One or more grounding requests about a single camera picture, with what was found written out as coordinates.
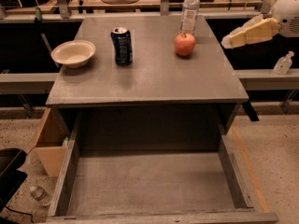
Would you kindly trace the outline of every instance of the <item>orange line on floor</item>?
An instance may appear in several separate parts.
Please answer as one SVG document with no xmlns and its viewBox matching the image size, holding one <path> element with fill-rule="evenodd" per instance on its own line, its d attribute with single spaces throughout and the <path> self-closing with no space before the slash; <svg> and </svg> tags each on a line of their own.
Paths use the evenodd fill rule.
<svg viewBox="0 0 299 224">
<path fill-rule="evenodd" d="M 245 150 L 245 146 L 243 144 L 243 141 L 237 131 L 237 128 L 234 126 L 234 124 L 232 125 L 232 130 L 233 130 L 233 133 L 234 133 L 234 136 L 235 136 L 235 140 L 236 140 L 236 143 L 241 151 L 241 154 L 242 154 L 242 157 L 243 157 L 243 160 L 245 161 L 245 164 L 246 164 L 246 167 L 249 171 L 249 175 L 251 177 L 251 180 L 252 180 L 252 184 L 253 184 L 253 187 L 257 193 L 257 196 L 258 196 L 258 199 L 261 203 L 261 206 L 262 206 L 262 209 L 265 213 L 268 213 L 270 212 L 269 211 L 269 207 L 265 201 L 265 198 L 263 196 L 263 193 L 262 193 L 262 190 L 260 188 L 260 185 L 259 185 L 259 182 L 258 182 L 258 179 L 256 177 L 256 175 L 254 174 L 253 172 L 253 169 L 252 169 L 252 166 L 251 166 L 251 163 L 249 161 L 249 157 L 246 153 L 246 150 Z"/>
</svg>

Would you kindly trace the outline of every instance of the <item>gray tabletop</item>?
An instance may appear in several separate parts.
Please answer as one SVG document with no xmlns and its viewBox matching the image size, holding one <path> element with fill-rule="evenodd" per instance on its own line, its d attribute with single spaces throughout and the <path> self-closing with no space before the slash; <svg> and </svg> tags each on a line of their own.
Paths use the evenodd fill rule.
<svg viewBox="0 0 299 224">
<path fill-rule="evenodd" d="M 96 46 L 83 67 L 62 67 L 48 106 L 96 106 L 138 103 L 242 103 L 248 96 L 204 17 L 198 17 L 196 46 L 191 57 L 174 51 L 180 16 L 86 18 L 76 39 Z M 114 62 L 110 32 L 115 26 L 131 31 L 133 63 Z"/>
</svg>

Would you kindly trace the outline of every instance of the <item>black chair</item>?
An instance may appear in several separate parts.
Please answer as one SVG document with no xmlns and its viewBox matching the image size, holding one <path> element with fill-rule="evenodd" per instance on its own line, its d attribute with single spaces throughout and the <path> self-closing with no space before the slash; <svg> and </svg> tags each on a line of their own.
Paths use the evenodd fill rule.
<svg viewBox="0 0 299 224">
<path fill-rule="evenodd" d="M 0 150 L 0 212 L 19 189 L 27 174 L 19 171 L 27 154 L 18 148 Z M 0 223 L 12 223 L 0 218 Z"/>
</svg>

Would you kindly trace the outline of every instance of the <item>can top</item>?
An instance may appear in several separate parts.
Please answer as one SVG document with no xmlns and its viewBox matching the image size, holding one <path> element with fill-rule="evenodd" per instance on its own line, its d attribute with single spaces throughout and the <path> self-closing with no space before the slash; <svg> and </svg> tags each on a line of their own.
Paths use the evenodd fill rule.
<svg viewBox="0 0 299 224">
<path fill-rule="evenodd" d="M 114 34 L 125 34 L 127 31 L 128 29 L 121 26 L 114 27 L 112 30 Z"/>
</svg>

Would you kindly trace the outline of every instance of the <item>plastic bottle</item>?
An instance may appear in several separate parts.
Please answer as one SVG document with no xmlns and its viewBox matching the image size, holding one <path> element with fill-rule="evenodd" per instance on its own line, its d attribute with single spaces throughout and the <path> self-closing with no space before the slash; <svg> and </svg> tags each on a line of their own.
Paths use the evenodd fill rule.
<svg viewBox="0 0 299 224">
<path fill-rule="evenodd" d="M 181 15 L 180 32 L 194 35 L 199 0 L 184 0 Z"/>
<path fill-rule="evenodd" d="M 50 195 L 40 186 L 32 186 L 30 188 L 30 195 L 39 202 L 41 206 L 49 206 L 51 197 Z"/>
<path fill-rule="evenodd" d="M 278 59 L 278 62 L 274 66 L 274 71 L 277 74 L 285 75 L 289 71 L 291 65 L 292 65 L 292 56 L 294 55 L 293 51 L 289 51 L 289 53 L 286 56 L 280 57 Z"/>
</svg>

